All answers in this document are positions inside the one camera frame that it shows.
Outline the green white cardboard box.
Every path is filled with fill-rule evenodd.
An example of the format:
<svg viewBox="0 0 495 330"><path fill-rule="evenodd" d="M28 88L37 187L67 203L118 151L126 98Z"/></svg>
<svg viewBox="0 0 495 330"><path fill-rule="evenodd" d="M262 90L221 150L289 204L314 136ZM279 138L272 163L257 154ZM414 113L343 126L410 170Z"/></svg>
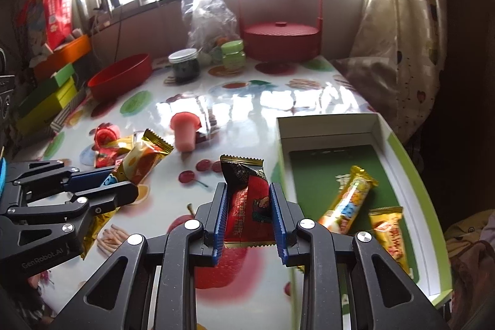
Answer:
<svg viewBox="0 0 495 330"><path fill-rule="evenodd" d="M337 204L351 168L377 181L349 232L371 230L368 212L399 206L409 274L434 306L450 299L450 263L433 203L397 136L377 113L278 119L278 166L286 199L314 220Z"/></svg>

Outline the red lid jelly cup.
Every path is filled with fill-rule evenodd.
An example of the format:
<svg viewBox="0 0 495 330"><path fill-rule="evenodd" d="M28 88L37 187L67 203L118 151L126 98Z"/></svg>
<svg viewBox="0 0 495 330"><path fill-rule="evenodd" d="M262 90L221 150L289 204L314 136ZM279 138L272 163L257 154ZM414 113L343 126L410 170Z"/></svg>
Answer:
<svg viewBox="0 0 495 330"><path fill-rule="evenodd" d="M121 135L120 128L111 123L100 124L94 133L94 143L97 148L104 148L110 142L115 142Z"/></svg>

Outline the red oval plastic bowl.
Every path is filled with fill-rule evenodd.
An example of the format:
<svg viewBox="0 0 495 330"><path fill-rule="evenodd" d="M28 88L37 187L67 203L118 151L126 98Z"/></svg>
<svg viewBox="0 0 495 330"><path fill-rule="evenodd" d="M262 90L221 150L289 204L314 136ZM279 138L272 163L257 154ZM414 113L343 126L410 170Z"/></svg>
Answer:
<svg viewBox="0 0 495 330"><path fill-rule="evenodd" d="M87 86L96 101L113 101L143 84L152 72L150 55L136 54L101 70L88 81Z"/></svg>

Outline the pink jelly cup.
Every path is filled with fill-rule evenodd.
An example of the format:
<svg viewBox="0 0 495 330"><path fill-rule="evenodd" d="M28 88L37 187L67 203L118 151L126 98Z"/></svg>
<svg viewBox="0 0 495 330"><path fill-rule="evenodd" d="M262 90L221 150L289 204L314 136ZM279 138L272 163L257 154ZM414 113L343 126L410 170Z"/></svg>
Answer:
<svg viewBox="0 0 495 330"><path fill-rule="evenodd" d="M179 152L192 152L196 149L196 132L201 128L200 119L191 112L176 113L170 128L174 132L174 146Z"/></svg>

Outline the dark jar with white lid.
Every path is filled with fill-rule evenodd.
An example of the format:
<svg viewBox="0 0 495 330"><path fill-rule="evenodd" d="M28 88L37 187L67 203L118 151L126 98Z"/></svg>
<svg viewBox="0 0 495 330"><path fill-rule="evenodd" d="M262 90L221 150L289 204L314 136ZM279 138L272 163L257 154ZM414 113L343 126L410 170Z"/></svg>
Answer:
<svg viewBox="0 0 495 330"><path fill-rule="evenodd" d="M182 49L169 55L175 81L188 83L200 76L200 64L197 49Z"/></svg>

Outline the gold peanut candy packet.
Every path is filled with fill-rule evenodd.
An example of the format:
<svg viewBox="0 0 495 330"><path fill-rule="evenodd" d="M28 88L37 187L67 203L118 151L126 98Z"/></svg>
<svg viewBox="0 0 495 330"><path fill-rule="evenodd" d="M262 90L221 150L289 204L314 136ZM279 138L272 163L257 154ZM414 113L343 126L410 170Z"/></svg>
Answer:
<svg viewBox="0 0 495 330"><path fill-rule="evenodd" d="M409 263L400 228L400 221L403 218L403 208L401 206L375 208L369 211L368 216L379 244L409 274Z"/></svg>

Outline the clear plastic bag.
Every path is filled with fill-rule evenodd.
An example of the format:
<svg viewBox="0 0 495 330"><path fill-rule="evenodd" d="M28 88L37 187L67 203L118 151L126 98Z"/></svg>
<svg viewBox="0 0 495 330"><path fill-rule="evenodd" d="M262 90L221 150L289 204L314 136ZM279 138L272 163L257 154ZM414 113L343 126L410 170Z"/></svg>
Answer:
<svg viewBox="0 0 495 330"><path fill-rule="evenodd" d="M181 13L188 29L188 48L210 52L221 38L240 38L237 17L224 0L181 0Z"/></svg>

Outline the patterned beige curtain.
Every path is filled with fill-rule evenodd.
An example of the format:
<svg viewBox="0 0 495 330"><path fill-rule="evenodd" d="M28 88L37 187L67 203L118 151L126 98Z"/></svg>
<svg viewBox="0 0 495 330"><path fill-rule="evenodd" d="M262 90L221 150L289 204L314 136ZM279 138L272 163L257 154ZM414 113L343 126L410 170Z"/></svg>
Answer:
<svg viewBox="0 0 495 330"><path fill-rule="evenodd" d="M335 66L407 142L433 109L446 43L446 0L364 0L350 56Z"/></svg>

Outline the red snack bag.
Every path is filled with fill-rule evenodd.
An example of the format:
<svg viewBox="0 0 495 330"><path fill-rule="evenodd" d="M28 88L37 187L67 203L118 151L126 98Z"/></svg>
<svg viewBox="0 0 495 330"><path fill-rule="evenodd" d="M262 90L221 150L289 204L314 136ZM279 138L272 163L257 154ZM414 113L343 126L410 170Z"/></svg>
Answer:
<svg viewBox="0 0 495 330"><path fill-rule="evenodd" d="M42 0L45 11L46 44L59 47L72 32L72 0Z"/></svg>

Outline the stacked colourful boxes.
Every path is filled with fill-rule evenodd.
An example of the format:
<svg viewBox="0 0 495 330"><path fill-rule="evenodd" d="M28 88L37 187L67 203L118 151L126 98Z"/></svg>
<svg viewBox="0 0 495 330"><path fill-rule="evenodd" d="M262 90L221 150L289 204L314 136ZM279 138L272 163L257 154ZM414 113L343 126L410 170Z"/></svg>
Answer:
<svg viewBox="0 0 495 330"><path fill-rule="evenodd" d="M95 62L92 43L86 34L74 39L33 68L37 87L19 106L16 129L23 136L49 124L76 96L83 83L93 75Z"/></svg>

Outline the yellow black snack packet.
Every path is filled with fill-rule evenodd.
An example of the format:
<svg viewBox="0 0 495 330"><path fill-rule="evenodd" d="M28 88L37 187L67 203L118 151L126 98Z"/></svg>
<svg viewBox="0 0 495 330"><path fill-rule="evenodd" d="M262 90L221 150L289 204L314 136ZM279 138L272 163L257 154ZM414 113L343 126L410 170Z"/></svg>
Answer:
<svg viewBox="0 0 495 330"><path fill-rule="evenodd" d="M114 166L132 150L133 146L133 137L126 136L113 142L109 142L102 147L97 147L95 156L95 167L106 168Z"/></svg>

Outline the red black snack packet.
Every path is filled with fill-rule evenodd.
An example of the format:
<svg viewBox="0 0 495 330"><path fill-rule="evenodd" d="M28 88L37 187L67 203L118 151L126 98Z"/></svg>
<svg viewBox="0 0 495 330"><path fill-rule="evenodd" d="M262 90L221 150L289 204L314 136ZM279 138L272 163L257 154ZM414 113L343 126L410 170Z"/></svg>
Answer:
<svg viewBox="0 0 495 330"><path fill-rule="evenodd" d="M220 162L227 195L224 244L228 248L274 244L273 214L264 161L224 154Z"/></svg>

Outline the small green jar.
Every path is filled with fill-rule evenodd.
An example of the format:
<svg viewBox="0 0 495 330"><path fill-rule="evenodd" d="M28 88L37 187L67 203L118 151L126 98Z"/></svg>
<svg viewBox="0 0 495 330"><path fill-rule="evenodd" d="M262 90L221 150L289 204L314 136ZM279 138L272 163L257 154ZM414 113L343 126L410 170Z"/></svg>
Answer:
<svg viewBox="0 0 495 330"><path fill-rule="evenodd" d="M226 42L221 46L222 62L227 70L242 70L246 63L244 44L241 39Z"/></svg>

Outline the pile of clothes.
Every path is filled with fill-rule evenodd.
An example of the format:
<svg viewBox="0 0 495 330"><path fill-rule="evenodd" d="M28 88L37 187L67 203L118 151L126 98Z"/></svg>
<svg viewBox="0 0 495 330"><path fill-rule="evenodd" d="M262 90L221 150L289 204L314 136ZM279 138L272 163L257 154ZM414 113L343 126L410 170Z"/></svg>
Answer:
<svg viewBox="0 0 495 330"><path fill-rule="evenodd" d="M452 272L451 329L494 328L494 211L451 225L445 242Z"/></svg>

